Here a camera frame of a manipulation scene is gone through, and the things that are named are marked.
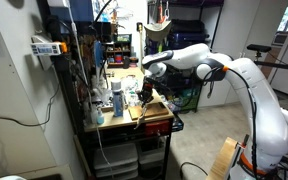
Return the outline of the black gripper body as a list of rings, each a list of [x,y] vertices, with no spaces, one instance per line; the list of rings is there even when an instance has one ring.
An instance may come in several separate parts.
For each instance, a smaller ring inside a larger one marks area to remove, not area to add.
[[[143,80],[142,90],[140,91],[142,102],[151,102],[153,100],[153,83],[150,78]]]

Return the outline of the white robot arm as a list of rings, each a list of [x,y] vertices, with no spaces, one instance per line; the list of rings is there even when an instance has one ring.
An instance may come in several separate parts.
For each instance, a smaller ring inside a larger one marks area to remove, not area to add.
[[[193,71],[193,77],[226,80],[237,94],[248,120],[250,137],[241,145],[237,161],[228,170],[231,180],[272,180],[288,153],[288,109],[280,106],[266,77],[249,58],[232,59],[213,53],[203,43],[166,50],[143,58],[151,77],[162,77],[168,67]]]

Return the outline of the wooden robot base block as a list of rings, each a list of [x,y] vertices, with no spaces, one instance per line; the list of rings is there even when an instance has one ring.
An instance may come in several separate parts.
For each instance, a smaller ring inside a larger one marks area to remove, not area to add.
[[[227,137],[216,155],[206,180],[232,180],[230,170],[237,163],[238,156],[243,149],[241,142]]]

